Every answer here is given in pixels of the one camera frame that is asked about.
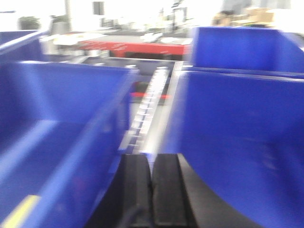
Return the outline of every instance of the white wall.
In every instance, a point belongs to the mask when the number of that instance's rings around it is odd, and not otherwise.
[[[0,0],[0,11],[8,10],[15,10],[16,13],[0,14],[2,31],[16,30],[17,20],[23,16],[39,18],[42,29],[48,29],[50,15],[65,14],[64,0]]]

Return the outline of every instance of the blue panel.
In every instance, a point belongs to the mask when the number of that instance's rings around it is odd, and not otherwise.
[[[39,38],[41,31],[0,32],[0,63],[16,60],[46,60]]]
[[[194,29],[195,67],[304,73],[304,42],[265,28]]]
[[[281,33],[277,44],[276,71],[304,73],[304,40],[295,34]]]
[[[0,69],[0,223],[30,194],[23,227],[80,228],[113,177],[135,71],[21,62]]]
[[[178,90],[162,152],[266,228],[304,227],[304,80],[187,72]]]
[[[195,67],[273,70],[278,31],[260,28],[196,28]]]

